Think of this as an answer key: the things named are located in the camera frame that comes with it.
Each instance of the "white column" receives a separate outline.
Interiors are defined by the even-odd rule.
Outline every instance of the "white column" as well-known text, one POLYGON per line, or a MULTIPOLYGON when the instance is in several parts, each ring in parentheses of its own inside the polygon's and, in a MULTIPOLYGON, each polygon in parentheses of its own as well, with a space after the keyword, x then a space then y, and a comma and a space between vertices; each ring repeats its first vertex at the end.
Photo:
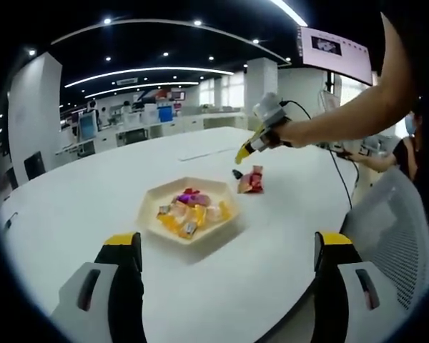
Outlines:
POLYGON ((245 113, 253 115, 252 108, 265 93, 278 92, 278 66, 269 59, 248 61, 245 76, 245 113))
POLYGON ((9 150, 16 180, 29 178, 24 160, 41 152, 44 168, 57 167, 59 148, 59 95, 62 65, 45 53, 22 68, 13 78, 9 95, 9 150))
POLYGON ((222 107, 222 79, 214 79, 214 107, 222 107))

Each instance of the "black cable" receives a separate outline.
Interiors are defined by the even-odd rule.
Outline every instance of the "black cable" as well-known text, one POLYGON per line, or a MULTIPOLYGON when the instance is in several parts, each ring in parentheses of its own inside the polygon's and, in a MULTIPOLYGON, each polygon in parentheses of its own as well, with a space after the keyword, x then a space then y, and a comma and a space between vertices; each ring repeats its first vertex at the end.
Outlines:
MULTIPOLYGON (((296 101, 293 101, 293 100, 281 101, 281 102, 280 102, 280 106, 281 106, 281 107, 284 107, 284 106, 286 106, 287 104, 289 104, 290 102, 291 102, 291 103, 293 103, 293 104, 295 104, 295 105, 297 105, 297 106, 299 106, 299 107, 300 107, 300 109, 301 109, 301 110, 303 110, 303 111, 304 111, 304 113, 307 115, 308 119, 309 119, 309 120, 312 120, 312 117, 308 114, 308 112, 307 112, 307 111, 305 111, 305 109, 303 108, 303 106, 302 106, 302 105, 300 105, 300 104, 299 104, 298 102, 296 102, 296 101)), ((340 180, 342 180, 343 187, 345 188, 346 196, 347 196, 348 201, 349 201, 349 203, 350 203, 350 209, 352 209, 352 202, 351 202, 350 192, 348 191, 348 187, 346 186, 346 183, 345 183, 345 180, 343 179, 342 173, 340 172, 340 169, 338 168, 337 161, 335 161, 335 157, 334 157, 333 153, 330 151, 330 149, 329 149, 329 154, 330 154, 330 156, 332 157, 332 160, 334 161, 334 165, 335 165, 335 168, 337 169, 338 176, 340 177, 340 180)), ((359 179, 359 169, 358 169, 358 166, 356 166, 355 162, 353 162, 353 161, 352 161, 352 163, 354 164, 354 166, 355 166, 355 168, 356 168, 356 171, 357 171, 357 179, 356 179, 356 182, 358 182, 358 179, 359 179)))

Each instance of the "face mask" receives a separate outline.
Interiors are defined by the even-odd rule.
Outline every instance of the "face mask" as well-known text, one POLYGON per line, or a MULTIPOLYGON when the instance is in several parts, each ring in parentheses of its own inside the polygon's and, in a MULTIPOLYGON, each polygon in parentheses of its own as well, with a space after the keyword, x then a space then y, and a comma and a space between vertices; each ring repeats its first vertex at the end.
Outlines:
POLYGON ((416 126, 413 123, 413 117, 411 115, 405 117, 405 128, 408 134, 414 134, 416 131, 416 126))

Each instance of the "computer monitor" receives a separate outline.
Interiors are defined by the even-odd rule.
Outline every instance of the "computer monitor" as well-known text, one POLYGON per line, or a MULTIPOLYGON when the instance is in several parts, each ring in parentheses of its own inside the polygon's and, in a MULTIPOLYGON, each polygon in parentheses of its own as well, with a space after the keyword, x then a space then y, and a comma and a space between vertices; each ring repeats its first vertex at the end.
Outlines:
POLYGON ((302 26, 297 33, 297 44, 303 64, 334 71, 372 85, 372 66, 365 46, 302 26))

